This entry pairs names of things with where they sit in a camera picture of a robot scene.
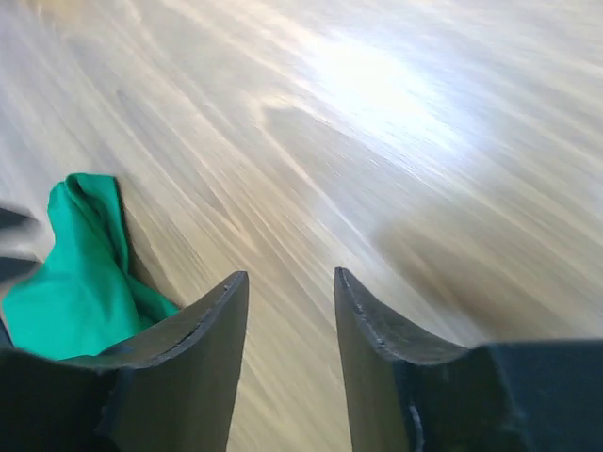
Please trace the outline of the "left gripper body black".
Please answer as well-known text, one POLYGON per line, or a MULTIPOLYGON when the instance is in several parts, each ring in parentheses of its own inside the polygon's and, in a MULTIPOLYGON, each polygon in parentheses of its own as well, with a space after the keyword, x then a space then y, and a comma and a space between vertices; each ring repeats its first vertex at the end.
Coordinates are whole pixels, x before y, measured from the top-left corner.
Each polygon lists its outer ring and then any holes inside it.
POLYGON ((29 212, 1 205, 1 283, 20 278, 39 265, 29 248, 39 228, 29 212))

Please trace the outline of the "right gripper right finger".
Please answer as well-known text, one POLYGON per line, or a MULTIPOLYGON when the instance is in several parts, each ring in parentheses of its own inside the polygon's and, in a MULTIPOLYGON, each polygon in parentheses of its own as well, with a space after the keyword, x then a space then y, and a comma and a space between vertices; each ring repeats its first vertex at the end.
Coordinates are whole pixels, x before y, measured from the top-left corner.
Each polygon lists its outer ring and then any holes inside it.
POLYGON ((343 267, 338 344, 356 451, 598 451, 598 340, 465 348, 398 314, 343 267))

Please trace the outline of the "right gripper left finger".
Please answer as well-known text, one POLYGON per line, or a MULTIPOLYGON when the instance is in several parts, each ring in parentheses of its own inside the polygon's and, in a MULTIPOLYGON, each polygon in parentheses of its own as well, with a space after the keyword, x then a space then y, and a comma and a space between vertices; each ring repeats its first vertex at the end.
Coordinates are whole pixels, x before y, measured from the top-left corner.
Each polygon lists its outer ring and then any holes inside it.
POLYGON ((97 356, 54 361, 1 341, 5 451, 222 451, 240 377, 249 278, 97 356))

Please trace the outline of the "green t shirt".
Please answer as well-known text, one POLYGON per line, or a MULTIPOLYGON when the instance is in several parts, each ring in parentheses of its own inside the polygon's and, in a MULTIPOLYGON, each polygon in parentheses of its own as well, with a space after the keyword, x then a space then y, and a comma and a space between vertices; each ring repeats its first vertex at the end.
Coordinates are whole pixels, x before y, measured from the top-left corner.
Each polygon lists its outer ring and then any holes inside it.
POLYGON ((53 360, 95 356, 178 313, 131 268, 115 177, 74 173, 53 187, 55 245, 3 300, 12 344, 53 360))

